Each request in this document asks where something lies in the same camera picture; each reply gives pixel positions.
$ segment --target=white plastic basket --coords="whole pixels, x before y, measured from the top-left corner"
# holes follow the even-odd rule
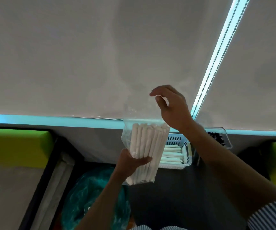
[[[186,149],[186,156],[187,158],[184,158],[184,162],[182,164],[180,163],[172,163],[172,162],[164,162],[160,161],[159,168],[164,169],[175,169],[175,170],[182,170],[186,166],[189,166],[192,164],[192,151],[189,141],[184,137],[183,134],[180,133],[170,133],[166,142],[166,145],[171,144],[177,144],[181,148],[185,147]]]

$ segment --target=left hand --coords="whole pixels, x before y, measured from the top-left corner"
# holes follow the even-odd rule
[[[141,159],[132,158],[128,149],[124,148],[121,151],[116,168],[113,171],[113,178],[118,179],[120,182],[124,182],[139,166],[145,165],[151,160],[151,157],[144,157]]]

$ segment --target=right hand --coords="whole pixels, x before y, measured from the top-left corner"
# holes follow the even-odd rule
[[[161,109],[161,116],[170,127],[182,132],[194,123],[185,97],[172,86],[158,86],[152,90],[150,96],[156,96],[156,102]]]

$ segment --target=clear plastic bag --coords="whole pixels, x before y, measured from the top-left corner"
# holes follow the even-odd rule
[[[126,184],[154,182],[170,132],[170,127],[161,117],[155,98],[148,96],[144,103],[128,104],[124,124],[121,140],[132,157],[152,157],[151,162],[138,167],[134,174],[126,179]]]

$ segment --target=plastic container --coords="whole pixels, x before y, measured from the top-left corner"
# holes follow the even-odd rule
[[[218,134],[220,134],[221,139],[225,143],[224,146],[227,149],[231,149],[232,148],[232,144],[231,144],[231,142],[230,142],[230,140],[229,140],[229,138],[227,136],[227,133],[226,133],[226,131],[225,131],[224,128],[222,128],[222,127],[204,127],[204,129],[205,129],[205,131],[210,132],[210,133],[218,133]]]
[[[184,137],[183,134],[180,133],[170,133],[166,142],[166,145],[171,145],[171,144],[177,144],[181,148],[185,147],[186,149],[186,156],[187,158],[184,158],[184,163],[173,163],[173,162],[165,162],[165,161],[160,161],[159,163],[159,168],[164,168],[164,169],[176,169],[176,170],[182,170],[186,166],[189,166],[192,164],[192,151],[191,151],[191,146],[189,141]]]

